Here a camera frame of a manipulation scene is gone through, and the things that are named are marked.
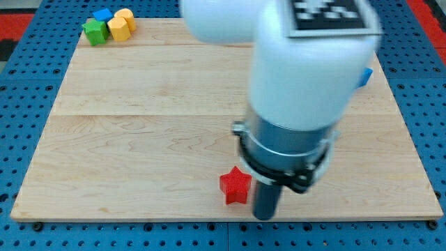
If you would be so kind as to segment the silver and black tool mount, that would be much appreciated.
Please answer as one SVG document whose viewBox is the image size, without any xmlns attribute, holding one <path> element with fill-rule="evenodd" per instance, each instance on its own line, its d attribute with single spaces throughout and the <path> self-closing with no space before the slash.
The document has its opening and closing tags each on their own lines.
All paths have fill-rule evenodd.
<svg viewBox="0 0 446 251">
<path fill-rule="evenodd" d="M 328 170 L 339 131 L 332 125 L 296 130 L 267 121 L 248 107 L 245 119 L 235 121 L 244 166 L 263 190 L 288 187 L 302 194 Z"/>
</svg>

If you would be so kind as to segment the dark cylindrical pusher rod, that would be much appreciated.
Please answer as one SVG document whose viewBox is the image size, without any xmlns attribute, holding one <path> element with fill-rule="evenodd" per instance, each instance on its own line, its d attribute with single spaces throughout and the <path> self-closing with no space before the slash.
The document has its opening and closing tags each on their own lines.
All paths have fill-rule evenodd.
<svg viewBox="0 0 446 251">
<path fill-rule="evenodd" d="M 258 220 L 270 220 L 276 211 L 282 193 L 282 185 L 267 185 L 256 182 L 252 213 Z"/>
</svg>

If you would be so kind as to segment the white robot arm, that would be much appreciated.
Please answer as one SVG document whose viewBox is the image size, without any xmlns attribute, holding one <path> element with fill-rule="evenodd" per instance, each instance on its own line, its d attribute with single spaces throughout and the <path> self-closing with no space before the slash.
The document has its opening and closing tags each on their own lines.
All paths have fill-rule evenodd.
<svg viewBox="0 0 446 251">
<path fill-rule="evenodd" d="M 181 1 L 209 44 L 251 43 L 247 109 L 232 131 L 256 179 L 253 214 L 269 220 L 283 188 L 302 194 L 326 172 L 335 129 L 380 41 L 368 1 Z"/>
</svg>

